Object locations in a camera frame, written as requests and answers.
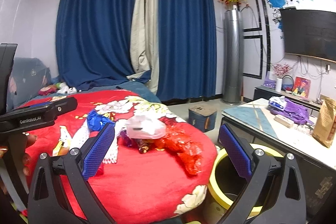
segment purple bag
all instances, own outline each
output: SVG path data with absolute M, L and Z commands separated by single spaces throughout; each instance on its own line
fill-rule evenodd
M 287 102 L 287 105 L 284 110 L 279 110 L 272 107 L 270 112 L 273 115 L 283 115 L 297 124 L 306 124 L 307 122 L 314 124 L 309 120 L 309 113 L 306 107 L 295 104 L 287 98 L 285 98 L 285 101 Z

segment cartoon picture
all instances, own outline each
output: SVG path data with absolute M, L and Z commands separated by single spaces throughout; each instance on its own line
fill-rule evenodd
M 294 95 L 308 98 L 309 90 L 310 90 L 310 80 L 301 77 L 295 78 L 295 83 L 293 87 Z

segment black television screen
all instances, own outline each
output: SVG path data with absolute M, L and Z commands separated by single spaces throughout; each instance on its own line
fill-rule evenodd
M 336 62 L 336 13 L 281 9 L 285 53 Z

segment table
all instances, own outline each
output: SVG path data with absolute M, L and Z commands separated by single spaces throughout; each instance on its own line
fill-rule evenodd
M 274 89 L 268 88 L 266 86 L 258 86 L 254 89 L 254 96 L 253 100 L 257 100 L 260 98 L 264 98 L 266 100 L 270 99 L 272 96 L 285 96 L 286 98 L 292 100 L 293 102 L 303 105 L 307 108 L 310 108 L 315 111 L 320 111 L 321 105 L 313 102 L 313 101 L 306 101 L 303 100 L 300 96 L 293 95 L 290 93 L 286 93 L 284 91 L 277 92 Z
M 311 136 L 314 126 L 287 128 L 276 122 L 268 110 L 268 100 L 263 98 L 225 109 L 222 115 L 222 123 L 228 122 L 270 147 L 295 155 L 305 186 L 309 217 L 317 217 L 321 210 L 330 208 L 336 197 L 336 140 L 326 148 Z M 310 116 L 310 120 L 315 123 L 317 118 Z

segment white vase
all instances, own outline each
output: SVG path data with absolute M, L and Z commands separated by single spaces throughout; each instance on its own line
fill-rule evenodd
M 277 83 L 275 84 L 275 91 L 280 92 L 282 87 L 282 78 L 277 78 Z

